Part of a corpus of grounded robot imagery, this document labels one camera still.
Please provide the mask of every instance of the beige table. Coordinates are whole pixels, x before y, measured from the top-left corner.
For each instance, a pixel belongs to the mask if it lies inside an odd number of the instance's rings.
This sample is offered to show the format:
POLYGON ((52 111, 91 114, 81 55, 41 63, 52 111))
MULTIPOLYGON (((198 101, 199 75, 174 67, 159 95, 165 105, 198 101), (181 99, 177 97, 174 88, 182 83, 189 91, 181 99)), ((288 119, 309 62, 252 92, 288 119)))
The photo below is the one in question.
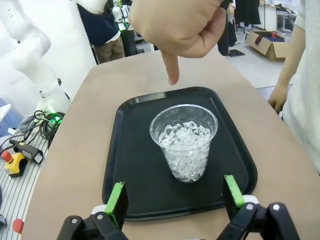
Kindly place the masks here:
MULTIPOLYGON (((102 204, 109 142, 118 106, 150 93, 204 86, 215 90, 258 170, 254 194, 267 206, 284 202, 302 240, 320 236, 320 177, 286 125, 226 59, 211 51, 180 59, 180 81, 167 84, 159 52, 99 65, 74 98, 42 166, 23 240, 55 240, 70 215, 87 218, 102 204)), ((229 222, 225 209, 123 227, 130 240, 215 240, 229 222)), ((254 235, 248 239, 259 239, 254 235)))

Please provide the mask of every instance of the yellow device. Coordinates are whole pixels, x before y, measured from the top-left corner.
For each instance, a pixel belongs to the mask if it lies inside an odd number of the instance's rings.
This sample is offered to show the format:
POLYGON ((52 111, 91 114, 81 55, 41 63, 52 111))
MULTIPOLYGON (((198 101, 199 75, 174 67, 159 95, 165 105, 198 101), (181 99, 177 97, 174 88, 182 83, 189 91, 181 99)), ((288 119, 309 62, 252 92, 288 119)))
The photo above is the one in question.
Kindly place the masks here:
POLYGON ((25 159, 25 156, 21 152, 11 155, 9 151, 4 151, 1 157, 6 161, 4 170, 10 177, 21 177, 24 174, 28 160, 25 159))

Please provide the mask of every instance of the person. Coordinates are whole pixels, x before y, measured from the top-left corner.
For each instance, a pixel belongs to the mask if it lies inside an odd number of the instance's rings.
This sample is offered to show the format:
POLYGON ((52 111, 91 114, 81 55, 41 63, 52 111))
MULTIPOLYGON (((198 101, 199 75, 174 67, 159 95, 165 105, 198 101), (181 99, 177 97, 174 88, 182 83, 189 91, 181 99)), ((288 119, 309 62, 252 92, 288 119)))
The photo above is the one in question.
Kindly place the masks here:
POLYGON ((268 100, 320 173, 320 1, 301 0, 290 50, 268 100), (289 82, 292 87, 288 94, 289 82))
POLYGON ((97 15, 87 11, 79 4, 77 6, 89 42, 94 45, 99 63, 124 58, 125 51, 121 33, 111 11, 107 9, 103 14, 97 15))
POLYGON ((202 58, 218 42, 226 26, 221 0, 134 0, 129 22, 143 38, 158 46, 169 84, 179 80, 178 56, 202 58))
MULTIPOLYGON (((268 102, 277 113, 283 108, 284 122, 320 173, 320 1, 300 2, 291 50, 268 102), (288 95, 291 79, 293 86, 288 95)), ((220 0, 133 1, 130 22, 161 50, 170 84, 179 80, 177 56, 204 57, 219 40, 226 21, 226 11, 219 7, 220 3, 220 0)))
MULTIPOLYGON (((235 9, 233 6, 233 0, 224 0, 220 7, 223 8, 226 12, 228 11, 230 15, 235 14, 235 9)), ((228 21, 228 14, 226 14, 226 21, 224 31, 217 42, 218 50, 220 54, 224 57, 229 55, 229 21, 228 21)))

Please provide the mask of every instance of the cardboard box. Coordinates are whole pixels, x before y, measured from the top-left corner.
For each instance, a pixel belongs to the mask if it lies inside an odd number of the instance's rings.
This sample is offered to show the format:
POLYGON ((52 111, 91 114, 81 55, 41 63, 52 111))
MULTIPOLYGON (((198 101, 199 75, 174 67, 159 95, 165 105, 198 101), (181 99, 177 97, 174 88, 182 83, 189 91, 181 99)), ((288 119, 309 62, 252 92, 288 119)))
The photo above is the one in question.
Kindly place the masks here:
MULTIPOLYGON (((290 43, 275 42, 264 38, 271 37, 271 35, 272 31, 251 31, 245 42, 271 61, 284 61, 290 50, 290 43), (256 44, 259 36, 263 36, 263 38, 256 44)), ((284 40, 284 37, 280 34, 277 34, 277 37, 284 40)))

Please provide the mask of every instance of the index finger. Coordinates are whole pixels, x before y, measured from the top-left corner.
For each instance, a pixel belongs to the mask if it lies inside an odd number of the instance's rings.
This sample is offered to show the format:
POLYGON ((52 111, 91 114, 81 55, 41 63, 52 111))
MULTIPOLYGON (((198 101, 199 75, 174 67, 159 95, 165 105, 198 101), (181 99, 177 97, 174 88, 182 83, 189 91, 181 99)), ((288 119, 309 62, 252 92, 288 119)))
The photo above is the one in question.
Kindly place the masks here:
POLYGON ((163 49, 160 49, 160 52, 169 77, 168 82, 175 85, 180 77, 178 56, 163 49))

